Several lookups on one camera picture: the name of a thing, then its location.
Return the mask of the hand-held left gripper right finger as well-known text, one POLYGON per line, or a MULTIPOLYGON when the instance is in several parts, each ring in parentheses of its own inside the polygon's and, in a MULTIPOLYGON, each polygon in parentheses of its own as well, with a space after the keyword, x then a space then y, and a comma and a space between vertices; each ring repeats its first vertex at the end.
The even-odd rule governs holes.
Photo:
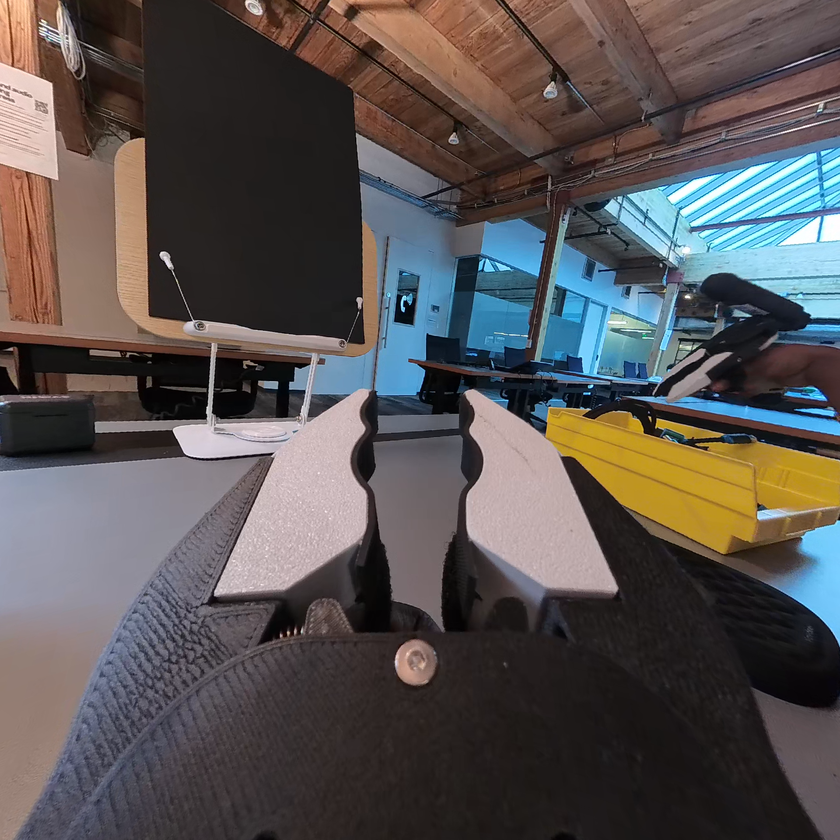
POLYGON ((449 632, 539 628, 554 600, 612 601, 618 583, 560 452, 478 391, 459 401, 456 530, 444 562, 449 632))

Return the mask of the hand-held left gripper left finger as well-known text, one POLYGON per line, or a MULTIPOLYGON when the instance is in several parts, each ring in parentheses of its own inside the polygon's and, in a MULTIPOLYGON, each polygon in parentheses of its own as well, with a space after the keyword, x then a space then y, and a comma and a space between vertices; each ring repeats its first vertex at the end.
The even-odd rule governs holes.
POLYGON ((360 389, 307 423, 275 453, 215 586, 225 603, 272 601, 286 628, 337 603, 351 628, 381 632, 391 576, 370 486, 377 395, 360 389))

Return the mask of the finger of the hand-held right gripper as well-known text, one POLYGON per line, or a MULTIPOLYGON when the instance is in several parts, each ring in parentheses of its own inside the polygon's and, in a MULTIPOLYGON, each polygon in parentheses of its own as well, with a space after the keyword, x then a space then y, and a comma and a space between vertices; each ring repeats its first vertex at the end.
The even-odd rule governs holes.
POLYGON ((706 390, 738 367, 736 354, 692 354, 666 374, 656 385, 653 396, 675 403, 706 390))
POLYGON ((756 359, 778 336, 777 331, 760 331, 726 338, 721 332, 670 369, 665 377, 726 377, 730 371, 756 359))

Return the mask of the yellow plastic bin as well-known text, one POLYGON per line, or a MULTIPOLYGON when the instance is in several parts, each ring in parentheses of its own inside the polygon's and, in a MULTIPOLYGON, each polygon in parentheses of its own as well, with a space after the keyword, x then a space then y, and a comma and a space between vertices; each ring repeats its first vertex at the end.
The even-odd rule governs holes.
POLYGON ((721 554, 838 520, 837 460, 666 422, 640 402, 551 407, 546 437, 625 508, 721 554))

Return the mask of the person's right hand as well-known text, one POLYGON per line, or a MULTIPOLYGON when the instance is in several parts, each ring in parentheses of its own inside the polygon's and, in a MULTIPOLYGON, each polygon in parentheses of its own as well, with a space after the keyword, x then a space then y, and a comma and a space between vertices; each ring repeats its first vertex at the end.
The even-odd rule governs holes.
POLYGON ((739 384, 715 381, 714 392, 735 392, 754 396, 773 389, 814 387, 828 404, 839 408, 839 349, 809 344, 773 344, 754 359, 742 364, 739 384))

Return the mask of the wooden office desk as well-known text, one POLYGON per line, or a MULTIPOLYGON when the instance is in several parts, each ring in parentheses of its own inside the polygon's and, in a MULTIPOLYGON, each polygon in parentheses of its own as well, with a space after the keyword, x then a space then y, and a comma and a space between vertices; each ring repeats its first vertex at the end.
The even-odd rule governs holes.
POLYGON ((839 422, 827 416, 786 413, 769 408, 720 403, 698 397, 668 403, 662 398, 634 397, 653 407, 664 421, 719 433, 744 433, 760 442, 802 451, 839 452, 839 422))
MULTIPOLYGON (((409 359, 424 373, 424 368, 434 363, 425 360, 409 359)), ((600 380, 590 376, 553 371, 537 371, 533 373, 516 373, 502 370, 492 370, 486 366, 467 366, 465 364, 440 365, 444 370, 461 374, 458 390, 458 409, 461 386, 476 389, 497 389, 507 394, 507 410, 526 421, 536 420, 532 409, 538 403, 538 396, 543 393, 560 392, 568 386, 606 385, 608 380, 600 380)))

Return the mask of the flat white object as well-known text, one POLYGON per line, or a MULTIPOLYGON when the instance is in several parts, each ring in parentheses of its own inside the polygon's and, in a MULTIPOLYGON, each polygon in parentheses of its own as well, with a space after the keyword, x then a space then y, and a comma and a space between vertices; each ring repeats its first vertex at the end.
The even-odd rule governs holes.
POLYGON ((186 424, 173 429, 183 454, 193 459, 229 459, 273 455, 308 424, 316 367, 326 354, 343 354, 349 339, 249 329, 235 324, 193 320, 183 330, 211 345, 206 418, 203 425, 186 424), (220 343, 253 343, 310 354, 310 372, 299 417, 294 421, 222 423, 214 411, 217 351, 220 343))

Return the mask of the black office chair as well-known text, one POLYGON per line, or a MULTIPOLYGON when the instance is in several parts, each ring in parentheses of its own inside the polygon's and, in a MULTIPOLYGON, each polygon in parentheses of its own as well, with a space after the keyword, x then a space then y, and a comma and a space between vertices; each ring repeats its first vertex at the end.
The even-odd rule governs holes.
POLYGON ((433 414, 458 411, 461 374, 444 370, 440 365, 461 362, 461 341, 428 333, 426 336, 426 361, 434 363, 423 368, 423 381, 417 394, 421 403, 431 406, 433 414))

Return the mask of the black sign phone icon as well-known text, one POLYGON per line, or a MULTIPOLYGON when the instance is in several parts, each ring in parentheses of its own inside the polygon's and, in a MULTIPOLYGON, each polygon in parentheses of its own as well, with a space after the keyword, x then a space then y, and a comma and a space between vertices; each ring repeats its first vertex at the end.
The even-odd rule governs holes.
POLYGON ((418 293, 421 277, 411 271, 399 269, 396 277, 393 321, 413 327, 417 315, 418 293))

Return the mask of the black quilted mat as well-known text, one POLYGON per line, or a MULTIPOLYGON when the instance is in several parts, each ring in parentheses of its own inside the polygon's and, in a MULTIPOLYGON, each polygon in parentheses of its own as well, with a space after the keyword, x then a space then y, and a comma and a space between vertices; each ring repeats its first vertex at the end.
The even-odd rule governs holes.
POLYGON ((834 706, 839 646, 813 611, 724 563, 661 539, 735 647, 752 688, 802 707, 834 706))

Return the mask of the long wooden desk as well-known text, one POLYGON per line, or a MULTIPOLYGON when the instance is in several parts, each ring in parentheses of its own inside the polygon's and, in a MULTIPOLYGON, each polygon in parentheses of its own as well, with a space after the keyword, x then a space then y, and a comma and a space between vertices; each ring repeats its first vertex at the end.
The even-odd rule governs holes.
MULTIPOLYGON (((150 336, 114 339, 71 334, 45 324, 2 325, 2 351, 12 351, 17 392, 67 393, 67 377, 122 377, 135 381, 140 404, 156 419, 203 418, 209 395, 210 349, 150 336)), ((289 412, 290 384, 310 358, 267 350, 217 352, 215 408, 222 418, 244 417, 256 407, 260 382, 277 384, 274 417, 289 412)))

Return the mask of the black panel wooden edge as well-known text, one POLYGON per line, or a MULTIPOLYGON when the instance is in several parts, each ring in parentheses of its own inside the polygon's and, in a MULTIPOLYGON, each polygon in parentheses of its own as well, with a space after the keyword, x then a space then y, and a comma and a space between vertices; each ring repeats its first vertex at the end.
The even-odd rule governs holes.
POLYGON ((354 93, 214 2, 142 3, 143 131, 114 161, 143 330, 362 356, 379 321, 354 93))

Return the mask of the white paper sign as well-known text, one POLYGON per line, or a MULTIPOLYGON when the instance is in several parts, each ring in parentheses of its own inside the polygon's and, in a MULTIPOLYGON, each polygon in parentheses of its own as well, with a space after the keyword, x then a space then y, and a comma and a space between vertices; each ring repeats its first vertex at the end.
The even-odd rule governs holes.
POLYGON ((1 164, 56 181, 56 140, 53 84, 1 64, 1 164))

